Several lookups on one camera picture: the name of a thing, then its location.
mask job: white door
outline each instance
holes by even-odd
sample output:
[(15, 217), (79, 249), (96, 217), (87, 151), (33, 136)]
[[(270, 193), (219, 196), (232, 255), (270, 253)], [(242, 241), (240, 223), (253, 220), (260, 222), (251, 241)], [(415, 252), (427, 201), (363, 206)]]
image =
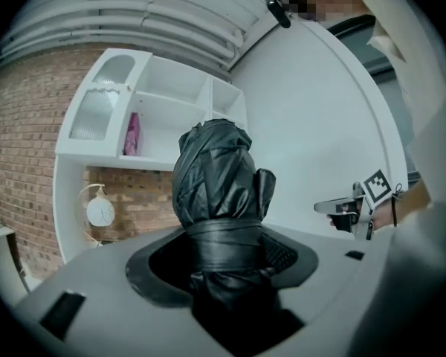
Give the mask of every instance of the white door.
[(395, 121), (365, 68), (313, 22), (268, 34), (232, 70), (245, 93), (256, 167), (276, 190), (265, 222), (334, 237), (314, 203), (349, 196), (352, 184), (382, 169), (407, 189)]

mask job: person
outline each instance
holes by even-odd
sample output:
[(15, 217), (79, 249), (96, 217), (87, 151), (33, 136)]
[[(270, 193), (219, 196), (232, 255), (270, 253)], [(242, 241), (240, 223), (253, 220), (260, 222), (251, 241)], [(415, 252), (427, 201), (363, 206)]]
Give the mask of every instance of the person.
[[(432, 49), (433, 40), (436, 41), (435, 32), (424, 14), (411, 1), (279, 0), (279, 2), (286, 12), (296, 13), (305, 20), (333, 21), (366, 14), (375, 16), (376, 23), (369, 44), (384, 53), (395, 69), (404, 101), (411, 111), (415, 136), (422, 132), (446, 100), (446, 63), (443, 65), (441, 61), (446, 60), (446, 51), (439, 44), (436, 46), (437, 51)], [(413, 46), (414, 39), (420, 45)], [(419, 52), (423, 52), (424, 60), (433, 61), (428, 72), (418, 62)], [(430, 94), (421, 95), (417, 83), (427, 83)], [(393, 224), (393, 210), (397, 222), (401, 222), (409, 214), (426, 208), (430, 201), (430, 193), (421, 179), (395, 200), (394, 207), (391, 199), (377, 206), (372, 217), (374, 230)]]

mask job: white ceiling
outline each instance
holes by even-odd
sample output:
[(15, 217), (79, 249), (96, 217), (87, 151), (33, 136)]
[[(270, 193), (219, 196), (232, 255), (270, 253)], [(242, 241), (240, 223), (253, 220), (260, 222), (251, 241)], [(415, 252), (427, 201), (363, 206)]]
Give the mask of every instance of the white ceiling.
[(275, 24), (265, 0), (29, 0), (0, 41), (0, 65), (58, 45), (114, 42), (228, 78)]

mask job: frosted glass panel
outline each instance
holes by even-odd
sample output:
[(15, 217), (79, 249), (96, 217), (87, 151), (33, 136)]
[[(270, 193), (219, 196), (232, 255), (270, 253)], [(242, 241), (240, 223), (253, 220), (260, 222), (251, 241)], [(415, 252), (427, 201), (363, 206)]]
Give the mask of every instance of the frosted glass panel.
[(108, 59), (99, 70), (93, 82), (96, 83), (125, 83), (135, 61), (131, 56), (116, 56)]
[(104, 140), (119, 93), (108, 90), (88, 91), (71, 127), (70, 139)]

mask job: white pipe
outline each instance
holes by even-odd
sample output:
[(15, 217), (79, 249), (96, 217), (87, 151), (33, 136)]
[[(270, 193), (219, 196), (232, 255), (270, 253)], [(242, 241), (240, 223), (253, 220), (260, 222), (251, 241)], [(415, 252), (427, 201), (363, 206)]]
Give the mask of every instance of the white pipe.
[(128, 16), (92, 16), (92, 17), (80, 17), (77, 19), (67, 19), (60, 23), (53, 25), (46, 25), (40, 29), (33, 30), (24, 36), (20, 36), (18, 39), (13, 41), (11, 44), (4, 46), (1, 50), (2, 53), (7, 53), (18, 45), (21, 45), (29, 40), (35, 39), (36, 37), (43, 36), (49, 32), (53, 32), (60, 29), (82, 27), (86, 25), (116, 25), (116, 26), (131, 26), (131, 27), (142, 27), (142, 28), (152, 28), (155, 30), (161, 30), (176, 36), (182, 36), (184, 38), (190, 39), (195, 42), (199, 42), (201, 45), (215, 51), (226, 58), (233, 58), (234, 51), (227, 49), (225, 46), (220, 45), (199, 33), (195, 33), (192, 30), (179, 28), (172, 24), (167, 24), (164, 22), (158, 22), (152, 19), (142, 19), (140, 17), (128, 17)]
[(234, 36), (231, 33), (221, 29), (220, 27), (210, 24), (209, 22), (194, 17), (188, 13), (181, 12), (168, 7), (162, 7), (156, 4), (148, 4), (146, 2), (140, 1), (119, 1), (119, 0), (96, 0), (96, 1), (84, 1), (76, 4), (72, 4), (66, 7), (60, 7), (51, 10), (47, 13), (35, 16), (32, 19), (18, 24), (14, 28), (11, 28), (5, 36), (0, 40), (0, 44), (9, 40), (15, 34), (24, 31), (31, 25), (39, 24), (48, 19), (54, 17), (62, 16), (69, 13), (76, 13), (83, 10), (137, 10), (140, 12), (155, 13), (161, 16), (170, 17), (171, 19), (176, 19), (178, 21), (186, 22), (189, 25), (196, 26), (208, 33), (215, 36), (219, 36), (222, 39), (231, 42), (238, 48), (243, 45), (243, 39), (238, 36)]
[(63, 39), (66, 37), (73, 37), (73, 36), (88, 36), (88, 35), (109, 35), (109, 36), (123, 36), (123, 37), (140, 37), (144, 39), (151, 39), (159, 42), (165, 42), (171, 45), (179, 46), (181, 48), (187, 49), (188, 51), (192, 51), (194, 53), (200, 54), (203, 57), (208, 58), (209, 60), (212, 60), (214, 62), (217, 62), (218, 64), (224, 66), (226, 69), (229, 68), (230, 64), (228, 62), (225, 62), (223, 59), (220, 59), (216, 57), (215, 55), (208, 53), (206, 51), (203, 51), (199, 48), (196, 48), (195, 46), (185, 44), (183, 42), (179, 42), (176, 39), (168, 39), (166, 37), (157, 36), (154, 34), (149, 33), (141, 33), (141, 32), (132, 32), (130, 30), (111, 30), (111, 29), (93, 29), (93, 30), (73, 30), (71, 32), (66, 33), (58, 33), (53, 34), (51, 36), (42, 37), (40, 39), (35, 39), (30, 42), (26, 42), (23, 45), (20, 45), (11, 51), (8, 51), (5, 54), (0, 54), (0, 60), (9, 57), (11, 54), (16, 53), (17, 51), (21, 51), (26, 48), (30, 48), (31, 46), (41, 44), (43, 42), (49, 42), (55, 39)]

